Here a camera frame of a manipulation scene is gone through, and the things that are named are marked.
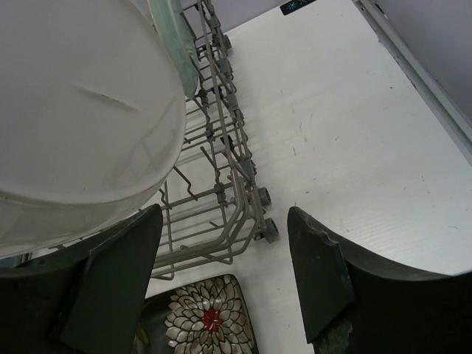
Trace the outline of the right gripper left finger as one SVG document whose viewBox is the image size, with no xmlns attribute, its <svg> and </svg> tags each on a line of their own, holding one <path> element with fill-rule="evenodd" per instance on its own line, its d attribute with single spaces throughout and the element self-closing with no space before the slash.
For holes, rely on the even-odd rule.
<svg viewBox="0 0 472 354">
<path fill-rule="evenodd" d="M 1 269 L 2 353 L 130 353 L 162 236 L 154 204 L 93 237 Z"/>
</svg>

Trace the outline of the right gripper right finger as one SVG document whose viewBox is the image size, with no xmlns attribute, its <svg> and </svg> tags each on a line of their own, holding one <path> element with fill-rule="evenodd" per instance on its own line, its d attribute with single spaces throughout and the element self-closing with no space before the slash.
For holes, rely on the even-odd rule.
<svg viewBox="0 0 472 354">
<path fill-rule="evenodd" d="M 316 353 L 469 353 L 471 274 L 380 256 L 297 206 L 288 240 L 307 343 Z"/>
</svg>

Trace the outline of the black floral square plate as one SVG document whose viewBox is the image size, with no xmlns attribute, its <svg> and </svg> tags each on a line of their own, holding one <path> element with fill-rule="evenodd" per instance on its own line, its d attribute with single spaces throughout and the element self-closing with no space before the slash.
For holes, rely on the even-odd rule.
<svg viewBox="0 0 472 354">
<path fill-rule="evenodd" d="M 243 292 L 232 274 L 145 300 L 132 353 L 258 353 Z"/>
</svg>

